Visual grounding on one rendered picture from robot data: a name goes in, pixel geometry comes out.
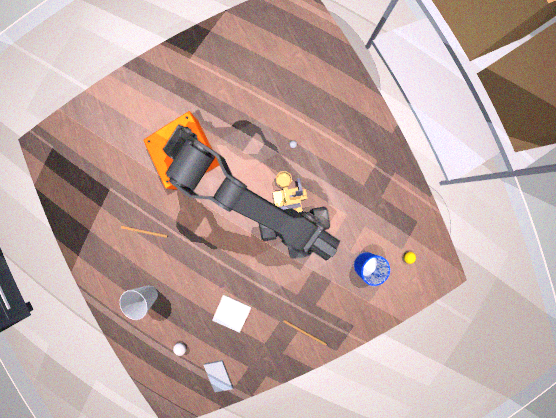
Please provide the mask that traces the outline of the white ball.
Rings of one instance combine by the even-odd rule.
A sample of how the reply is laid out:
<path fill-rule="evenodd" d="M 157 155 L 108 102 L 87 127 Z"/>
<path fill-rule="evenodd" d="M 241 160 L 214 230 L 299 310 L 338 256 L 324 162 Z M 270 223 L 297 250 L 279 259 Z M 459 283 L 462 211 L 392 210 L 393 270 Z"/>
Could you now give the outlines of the white ball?
<path fill-rule="evenodd" d="M 173 351 L 176 355 L 182 356 L 186 352 L 186 347 L 183 345 L 183 343 L 178 343 L 174 346 Z"/>

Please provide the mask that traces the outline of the blue mug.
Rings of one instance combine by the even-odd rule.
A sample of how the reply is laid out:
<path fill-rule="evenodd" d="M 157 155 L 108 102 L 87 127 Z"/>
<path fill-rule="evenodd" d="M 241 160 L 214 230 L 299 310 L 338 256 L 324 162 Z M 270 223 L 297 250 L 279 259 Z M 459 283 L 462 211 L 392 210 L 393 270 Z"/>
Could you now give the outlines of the blue mug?
<path fill-rule="evenodd" d="M 369 252 L 358 254 L 354 259 L 353 267 L 368 285 L 374 286 L 384 283 L 390 273 L 387 260 Z"/>

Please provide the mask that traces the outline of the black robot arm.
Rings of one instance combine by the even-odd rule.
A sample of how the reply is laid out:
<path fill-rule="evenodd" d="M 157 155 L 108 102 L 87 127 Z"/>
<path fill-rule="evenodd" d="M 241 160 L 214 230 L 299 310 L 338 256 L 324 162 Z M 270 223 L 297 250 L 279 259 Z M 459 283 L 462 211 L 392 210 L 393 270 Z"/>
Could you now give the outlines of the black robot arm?
<path fill-rule="evenodd" d="M 290 258 L 315 252 L 327 261 L 338 251 L 340 240 L 324 230 L 322 220 L 310 212 L 283 210 L 247 189 L 231 173 L 225 158 L 201 143 L 189 127 L 178 124 L 162 150 L 173 160 L 165 172 L 173 186 L 184 195 L 209 199 L 228 212 L 233 210 L 273 230 L 288 247 Z M 194 190 L 215 156 L 226 178 L 214 196 L 198 195 Z"/>

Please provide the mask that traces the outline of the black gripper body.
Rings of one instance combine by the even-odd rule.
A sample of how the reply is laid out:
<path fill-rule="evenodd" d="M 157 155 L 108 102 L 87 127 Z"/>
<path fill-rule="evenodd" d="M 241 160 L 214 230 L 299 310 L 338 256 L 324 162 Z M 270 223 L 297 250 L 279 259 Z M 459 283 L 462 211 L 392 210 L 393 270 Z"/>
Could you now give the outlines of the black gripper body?
<path fill-rule="evenodd" d="M 330 228 L 330 222 L 329 222 L 329 216 L 328 216 L 328 208 L 327 207 L 319 207 L 319 208 L 313 208 L 313 215 L 318 217 L 320 220 L 322 220 L 322 224 L 324 226 L 326 226 L 324 228 L 324 230 L 328 230 Z M 276 234 L 274 233 L 273 230 L 259 224 L 259 229 L 260 229 L 260 234 L 261 234 L 261 239 L 263 241 L 269 241 L 269 240 L 275 240 L 276 239 Z"/>

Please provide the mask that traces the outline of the yellow ball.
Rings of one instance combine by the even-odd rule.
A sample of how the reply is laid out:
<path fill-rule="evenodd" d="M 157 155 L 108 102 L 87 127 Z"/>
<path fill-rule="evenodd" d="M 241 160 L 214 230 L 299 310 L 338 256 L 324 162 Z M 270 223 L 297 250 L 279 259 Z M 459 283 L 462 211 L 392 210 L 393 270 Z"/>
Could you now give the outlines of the yellow ball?
<path fill-rule="evenodd" d="M 413 252 L 412 253 L 411 252 L 406 253 L 404 258 L 405 258 L 404 261 L 408 264 L 413 263 L 416 260 L 415 253 L 413 253 Z"/>

